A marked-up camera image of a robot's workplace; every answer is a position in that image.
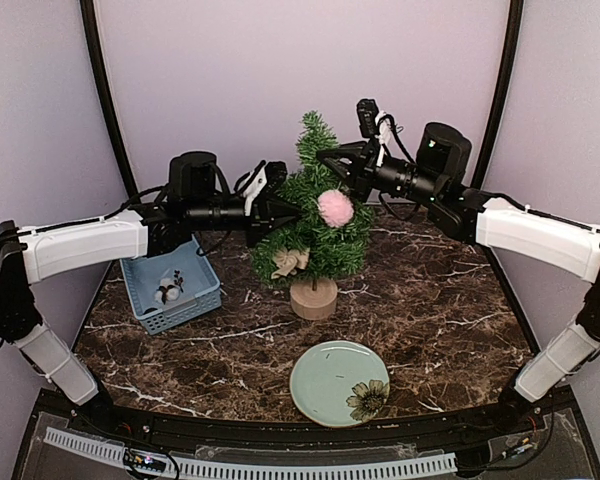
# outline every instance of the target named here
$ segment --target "table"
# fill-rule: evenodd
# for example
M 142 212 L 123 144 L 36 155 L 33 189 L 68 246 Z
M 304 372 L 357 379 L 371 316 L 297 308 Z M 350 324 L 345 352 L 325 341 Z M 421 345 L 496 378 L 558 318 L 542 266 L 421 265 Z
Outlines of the table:
M 306 349 L 335 339 L 365 344 L 386 363 L 391 395 L 380 417 L 495 402 L 531 352 L 484 253 L 422 216 L 412 224 L 375 213 L 366 266 L 338 280 L 337 311 L 326 321 L 300 319 L 288 289 L 261 285 L 235 233 L 209 255 L 220 309 L 150 336 L 115 263 L 75 351 L 116 404 L 187 416 L 306 421 L 289 393 L 291 369 Z M 198 238 L 209 246 L 218 234 Z

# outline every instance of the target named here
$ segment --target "blue bin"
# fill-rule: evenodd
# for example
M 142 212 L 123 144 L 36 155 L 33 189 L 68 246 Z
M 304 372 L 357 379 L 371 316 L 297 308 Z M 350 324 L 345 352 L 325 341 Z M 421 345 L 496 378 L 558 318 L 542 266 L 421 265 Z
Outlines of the blue bin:
M 164 332 L 222 305 L 220 280 L 209 260 L 196 254 L 198 246 L 193 238 L 166 255 L 120 260 L 133 314 L 149 334 Z M 175 270 L 184 278 L 184 292 L 163 305 L 155 300 L 155 293 L 160 280 L 173 278 Z

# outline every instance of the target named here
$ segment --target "pink pom-pom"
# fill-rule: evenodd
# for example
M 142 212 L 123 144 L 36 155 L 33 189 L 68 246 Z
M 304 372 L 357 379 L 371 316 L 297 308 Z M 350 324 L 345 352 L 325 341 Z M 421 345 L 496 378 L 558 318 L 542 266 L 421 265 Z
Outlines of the pink pom-pom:
M 332 228 L 342 227 L 353 218 L 351 200 L 339 190 L 327 190 L 318 197 L 320 216 Z

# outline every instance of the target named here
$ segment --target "plate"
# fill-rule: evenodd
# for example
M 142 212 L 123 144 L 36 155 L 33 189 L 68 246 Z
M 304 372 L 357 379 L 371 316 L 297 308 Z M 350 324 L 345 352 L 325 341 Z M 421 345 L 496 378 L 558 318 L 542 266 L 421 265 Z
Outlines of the plate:
M 291 397 L 304 415 L 326 427 L 367 422 L 389 396 L 389 374 L 370 348 L 343 340 L 307 350 L 291 372 Z

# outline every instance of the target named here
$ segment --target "wall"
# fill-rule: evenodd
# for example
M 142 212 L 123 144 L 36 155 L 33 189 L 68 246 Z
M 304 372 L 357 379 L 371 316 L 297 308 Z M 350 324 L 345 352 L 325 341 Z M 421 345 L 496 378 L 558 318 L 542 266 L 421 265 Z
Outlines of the wall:
M 124 199 L 101 118 L 79 2 L 0 0 L 0 222 L 49 224 L 108 212 Z M 73 340 L 101 266 L 35 289 Z M 12 347 L 0 350 L 0 479 L 10 478 L 42 381 Z
M 600 223 L 600 2 L 527 2 L 511 91 L 486 187 L 534 208 Z M 587 285 L 499 257 L 541 344 L 582 306 Z M 600 456 L 600 358 L 572 385 Z
M 140 188 L 165 181 L 169 160 L 188 150 L 215 152 L 231 184 L 262 158 L 295 167 L 302 114 L 317 109 L 341 141 L 359 140 L 355 106 L 363 97 L 375 97 L 404 125 L 412 152 L 436 120 L 474 142 L 475 160 L 509 4 L 96 3 Z

